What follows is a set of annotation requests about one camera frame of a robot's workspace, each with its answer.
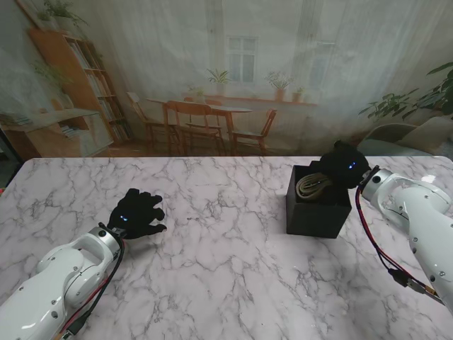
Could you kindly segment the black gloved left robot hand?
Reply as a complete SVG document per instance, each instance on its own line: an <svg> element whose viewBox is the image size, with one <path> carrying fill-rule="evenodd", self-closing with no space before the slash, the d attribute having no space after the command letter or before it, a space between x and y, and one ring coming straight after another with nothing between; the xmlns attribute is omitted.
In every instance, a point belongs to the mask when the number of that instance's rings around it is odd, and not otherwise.
<svg viewBox="0 0 453 340"><path fill-rule="evenodd" d="M110 214L107 228L122 239L138 239L167 230L165 213L157 208L163 198L130 188Z"/></svg>

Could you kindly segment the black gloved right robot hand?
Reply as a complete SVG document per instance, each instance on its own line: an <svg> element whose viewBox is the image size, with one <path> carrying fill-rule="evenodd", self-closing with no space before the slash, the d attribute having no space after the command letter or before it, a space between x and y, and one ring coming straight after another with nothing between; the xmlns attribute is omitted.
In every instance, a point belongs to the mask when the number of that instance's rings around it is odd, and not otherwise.
<svg viewBox="0 0 453 340"><path fill-rule="evenodd" d="M371 170L366 157L356 147L341 140L319 159L319 169L334 184L345 188L357 187Z"/></svg>

